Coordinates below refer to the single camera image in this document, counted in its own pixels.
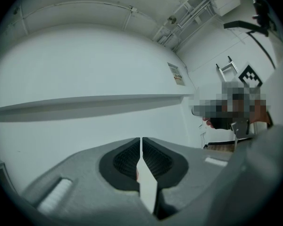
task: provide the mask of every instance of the white slot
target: white slot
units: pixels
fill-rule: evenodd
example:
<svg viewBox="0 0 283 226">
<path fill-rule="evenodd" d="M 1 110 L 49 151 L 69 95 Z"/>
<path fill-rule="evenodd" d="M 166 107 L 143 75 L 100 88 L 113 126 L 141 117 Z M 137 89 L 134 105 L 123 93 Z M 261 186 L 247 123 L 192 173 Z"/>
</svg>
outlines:
<svg viewBox="0 0 283 226">
<path fill-rule="evenodd" d="M 207 157 L 204 161 L 208 162 L 208 163 L 212 163 L 212 164 L 217 165 L 217 166 L 221 166 L 221 167 L 227 166 L 227 161 L 222 161 L 222 160 L 218 160 L 218 159 L 214 159 L 214 158 L 210 158 L 210 157 Z"/>
<path fill-rule="evenodd" d="M 47 197 L 40 203 L 37 210 L 45 215 L 49 215 L 57 208 L 58 203 L 70 189 L 72 182 L 68 179 L 62 179 L 58 185 L 47 195 Z"/>
</svg>

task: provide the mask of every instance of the white wall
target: white wall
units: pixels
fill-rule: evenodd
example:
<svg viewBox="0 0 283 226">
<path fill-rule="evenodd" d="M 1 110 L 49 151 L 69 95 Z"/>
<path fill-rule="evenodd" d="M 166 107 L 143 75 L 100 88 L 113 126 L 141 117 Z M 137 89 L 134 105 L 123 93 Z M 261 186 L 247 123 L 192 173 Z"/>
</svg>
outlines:
<svg viewBox="0 0 283 226">
<path fill-rule="evenodd" d="M 221 17 L 223 22 L 242 20 L 255 24 L 251 18 L 255 9 L 252 0 L 241 0 L 241 5 Z M 272 57 L 274 63 L 275 54 L 271 42 L 264 35 L 254 35 Z M 227 56 L 234 61 L 238 70 L 249 62 L 265 82 L 272 74 L 273 68 L 268 58 L 260 47 L 247 34 L 239 31 L 228 31 L 215 19 L 204 25 L 192 39 L 181 48 L 177 55 L 186 64 L 188 73 L 195 87 L 208 83 L 223 81 L 216 64 L 220 67 L 228 64 Z M 234 77 L 233 70 L 225 72 L 225 77 L 230 81 Z M 207 127 L 206 140 L 227 141 L 233 139 L 233 133 L 225 130 L 215 130 Z"/>
<path fill-rule="evenodd" d="M 186 86 L 176 84 L 168 62 Z M 199 147 L 199 136 L 190 133 L 191 144 L 187 135 L 180 99 L 193 92 L 181 60 L 146 38 L 87 24 L 38 32 L 0 58 L 0 109 L 37 105 L 0 112 L 0 159 L 21 193 L 69 155 L 112 141 L 155 137 Z M 82 97 L 96 99 L 55 103 Z"/>
</svg>

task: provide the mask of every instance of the qr code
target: qr code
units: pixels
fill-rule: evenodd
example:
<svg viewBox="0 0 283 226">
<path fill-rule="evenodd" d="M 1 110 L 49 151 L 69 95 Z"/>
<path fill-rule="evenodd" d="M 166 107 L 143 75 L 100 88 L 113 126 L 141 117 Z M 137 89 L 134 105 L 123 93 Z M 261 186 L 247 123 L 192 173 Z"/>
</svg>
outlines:
<svg viewBox="0 0 283 226">
<path fill-rule="evenodd" d="M 248 65 L 240 74 L 239 79 L 252 87 L 260 87 L 263 83 L 255 71 Z"/>
</svg>

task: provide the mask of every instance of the framed notice on wall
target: framed notice on wall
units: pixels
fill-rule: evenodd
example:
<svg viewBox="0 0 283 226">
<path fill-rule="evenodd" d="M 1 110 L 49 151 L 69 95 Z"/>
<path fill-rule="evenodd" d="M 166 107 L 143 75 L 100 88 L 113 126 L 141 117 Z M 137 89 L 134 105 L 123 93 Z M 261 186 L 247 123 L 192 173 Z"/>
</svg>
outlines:
<svg viewBox="0 0 283 226">
<path fill-rule="evenodd" d="M 168 63 L 168 65 L 169 65 L 169 68 L 170 68 L 170 70 L 171 70 L 171 72 L 174 76 L 174 80 L 175 80 L 176 84 L 184 85 L 184 81 L 183 81 L 183 78 L 182 78 L 182 76 L 179 72 L 178 67 L 175 66 L 175 65 L 169 64 L 169 63 Z"/>
</svg>

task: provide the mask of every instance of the ceiling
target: ceiling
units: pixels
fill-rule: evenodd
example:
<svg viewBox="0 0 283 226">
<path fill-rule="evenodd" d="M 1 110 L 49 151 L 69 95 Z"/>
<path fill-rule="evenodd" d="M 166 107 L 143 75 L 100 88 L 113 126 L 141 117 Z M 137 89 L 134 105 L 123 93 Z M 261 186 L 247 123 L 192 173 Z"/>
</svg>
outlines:
<svg viewBox="0 0 283 226">
<path fill-rule="evenodd" d="M 211 17 L 206 8 L 185 29 L 177 25 L 192 16 L 202 1 L 189 0 L 182 5 L 185 0 L 17 0 L 0 26 L 0 52 L 40 29 L 75 23 L 113 26 L 174 49 Z M 177 19 L 174 24 L 167 23 L 171 15 Z"/>
</svg>

